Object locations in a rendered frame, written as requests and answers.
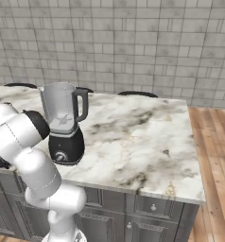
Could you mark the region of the grey kitchen island cabinet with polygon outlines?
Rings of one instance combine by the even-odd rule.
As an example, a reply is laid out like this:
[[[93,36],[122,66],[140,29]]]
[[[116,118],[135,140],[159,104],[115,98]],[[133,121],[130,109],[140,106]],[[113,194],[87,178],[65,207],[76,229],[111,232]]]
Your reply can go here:
[[[6,170],[6,169],[0,168],[0,184],[9,202],[9,206],[19,225],[19,222],[17,219],[17,209],[14,201],[14,199],[19,195],[19,190],[15,183],[15,179],[17,176],[19,175],[17,175],[16,172],[13,170]],[[120,192],[101,190],[101,189],[99,190],[101,191],[101,195],[102,195],[102,206],[95,207],[95,206],[89,206],[86,204],[85,208],[120,213],[125,216],[125,219],[126,219],[126,216],[139,216],[143,218],[153,218],[153,219],[173,222],[166,219],[160,219],[157,217],[141,216],[136,214],[134,212],[134,202],[135,202],[135,198],[138,195],[130,195],[130,194],[125,194]],[[195,218],[198,213],[198,209],[199,207],[197,204],[183,203],[180,220],[178,222],[174,222],[178,224],[178,229],[176,231],[174,242],[188,242],[188,238],[190,236]]]

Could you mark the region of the grey cupboard door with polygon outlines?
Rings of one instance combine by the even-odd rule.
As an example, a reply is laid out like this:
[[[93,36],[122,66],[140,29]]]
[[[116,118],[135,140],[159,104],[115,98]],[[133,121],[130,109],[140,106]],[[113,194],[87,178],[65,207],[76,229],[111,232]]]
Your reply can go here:
[[[0,234],[23,239],[17,220],[0,184]]]
[[[18,187],[19,195],[14,201],[17,209],[17,219],[23,235],[28,241],[41,242],[49,232],[47,211],[26,202],[26,185],[19,176],[16,177],[15,183]]]
[[[123,214],[85,208],[76,214],[76,222],[88,242],[125,242]]]
[[[178,224],[165,220],[126,216],[125,242],[174,242]]]

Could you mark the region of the grey drawer front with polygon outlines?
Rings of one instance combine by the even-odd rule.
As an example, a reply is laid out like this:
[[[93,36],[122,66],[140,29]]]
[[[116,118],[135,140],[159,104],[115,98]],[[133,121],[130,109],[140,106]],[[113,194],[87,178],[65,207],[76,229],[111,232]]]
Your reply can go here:
[[[157,210],[151,211],[150,207],[155,204]],[[173,200],[156,199],[137,196],[134,202],[134,212],[141,216],[151,216],[178,222],[182,213],[183,203]]]
[[[102,195],[99,189],[86,187],[85,192],[87,195],[87,205],[95,207],[102,206]]]

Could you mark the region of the black blender with clear jar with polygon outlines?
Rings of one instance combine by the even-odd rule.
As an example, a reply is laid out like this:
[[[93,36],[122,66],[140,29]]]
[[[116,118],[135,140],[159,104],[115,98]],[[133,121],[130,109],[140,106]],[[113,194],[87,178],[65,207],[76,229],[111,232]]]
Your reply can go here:
[[[76,165],[85,151],[79,122],[87,118],[88,93],[69,82],[50,83],[40,88],[45,120],[50,128],[48,148],[56,164]]]

